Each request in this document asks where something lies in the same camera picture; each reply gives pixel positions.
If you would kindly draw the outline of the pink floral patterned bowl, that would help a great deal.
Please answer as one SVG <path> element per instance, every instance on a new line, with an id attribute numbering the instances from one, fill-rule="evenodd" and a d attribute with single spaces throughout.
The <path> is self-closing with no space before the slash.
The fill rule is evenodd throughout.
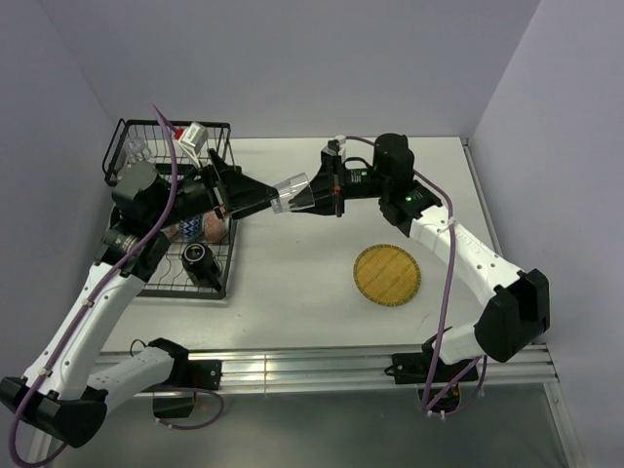
<path id="1" fill-rule="evenodd" d="M 204 214 L 203 218 L 204 239 L 208 243 L 222 244 L 227 241 L 229 229 L 226 220 L 218 219 L 214 212 Z"/>

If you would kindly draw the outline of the orange patterned bowl zigzag outside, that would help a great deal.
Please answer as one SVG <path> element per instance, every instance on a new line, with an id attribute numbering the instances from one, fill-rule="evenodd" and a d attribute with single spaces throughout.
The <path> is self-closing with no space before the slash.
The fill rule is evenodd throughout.
<path id="1" fill-rule="evenodd" d="M 196 240 L 203 232 L 203 218 L 199 215 L 183 220 L 179 224 L 179 231 L 183 241 Z"/>

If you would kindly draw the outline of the black mug white inside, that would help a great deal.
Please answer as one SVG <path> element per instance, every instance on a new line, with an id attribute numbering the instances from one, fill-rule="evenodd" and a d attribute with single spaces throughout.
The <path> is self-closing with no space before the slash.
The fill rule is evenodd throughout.
<path id="1" fill-rule="evenodd" d="M 204 243 L 187 245 L 181 263 L 192 284 L 198 288 L 222 290 L 221 265 L 210 247 Z"/>

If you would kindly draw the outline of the clear faceted glass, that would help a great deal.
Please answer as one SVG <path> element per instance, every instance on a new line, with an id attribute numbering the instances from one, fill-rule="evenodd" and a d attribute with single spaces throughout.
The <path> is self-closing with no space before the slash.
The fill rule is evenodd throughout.
<path id="1" fill-rule="evenodd" d="M 129 137 L 124 142 L 124 149 L 126 151 L 128 166 L 132 166 L 141 161 L 149 161 L 152 157 L 149 145 L 146 140 L 140 136 Z"/>

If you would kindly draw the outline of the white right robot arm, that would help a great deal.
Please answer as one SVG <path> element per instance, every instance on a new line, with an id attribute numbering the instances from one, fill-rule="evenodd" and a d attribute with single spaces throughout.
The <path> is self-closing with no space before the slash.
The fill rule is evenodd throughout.
<path id="1" fill-rule="evenodd" d="M 329 140 L 319 171 L 282 204 L 290 211 L 342 216 L 346 201 L 375 199 L 392 226 L 444 261 L 450 276 L 466 284 L 484 310 L 477 320 L 434 336 L 421 359 L 427 376 L 444 379 L 456 363 L 482 356 L 505 363 L 549 329 L 546 276 L 507 261 L 462 226 L 452 203 L 441 199 L 441 189 L 415 172 L 406 136 L 378 136 L 371 142 L 371 163 L 360 170 L 347 167 L 347 140 Z"/>

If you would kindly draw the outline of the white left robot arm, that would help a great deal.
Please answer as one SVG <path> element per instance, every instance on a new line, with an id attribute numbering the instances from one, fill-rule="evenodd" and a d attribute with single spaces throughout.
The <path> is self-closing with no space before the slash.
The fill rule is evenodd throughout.
<path id="1" fill-rule="evenodd" d="M 112 191 L 120 218 L 106 231 L 79 297 L 39 358 L 21 377 L 1 382 L 1 402 L 19 421 L 79 448 L 135 394 L 186 384 L 188 351 L 165 338 L 109 370 L 93 368 L 119 318 L 169 249 L 164 228 L 208 211 L 246 217 L 278 198 L 275 187 L 244 175 L 215 151 L 209 155 L 208 166 L 184 179 L 164 178 L 147 161 L 121 173 Z"/>

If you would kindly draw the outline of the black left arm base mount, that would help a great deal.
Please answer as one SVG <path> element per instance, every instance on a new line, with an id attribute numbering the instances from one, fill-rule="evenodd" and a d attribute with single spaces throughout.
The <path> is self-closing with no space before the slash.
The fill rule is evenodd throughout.
<path id="1" fill-rule="evenodd" d="M 156 422 L 178 431 L 206 428 L 217 422 L 225 410 L 223 397 L 218 393 L 222 376 L 222 361 L 190 361 L 180 378 L 152 386 L 152 412 Z M 207 412 L 204 422 L 182 424 L 194 410 Z"/>

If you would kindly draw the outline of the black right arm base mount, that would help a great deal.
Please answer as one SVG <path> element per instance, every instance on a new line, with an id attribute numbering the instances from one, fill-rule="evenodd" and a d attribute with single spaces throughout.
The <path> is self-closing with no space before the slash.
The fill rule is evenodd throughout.
<path id="1" fill-rule="evenodd" d="M 391 365 L 384 369 L 386 376 L 392 377 L 398 385 L 424 384 L 426 382 L 431 359 L 425 353 L 395 353 L 391 356 Z M 433 377 L 434 383 L 449 383 L 462 372 L 459 382 L 473 382 L 479 379 L 477 367 L 465 371 L 472 360 L 462 360 L 458 363 L 447 365 L 442 361 L 436 366 Z"/>

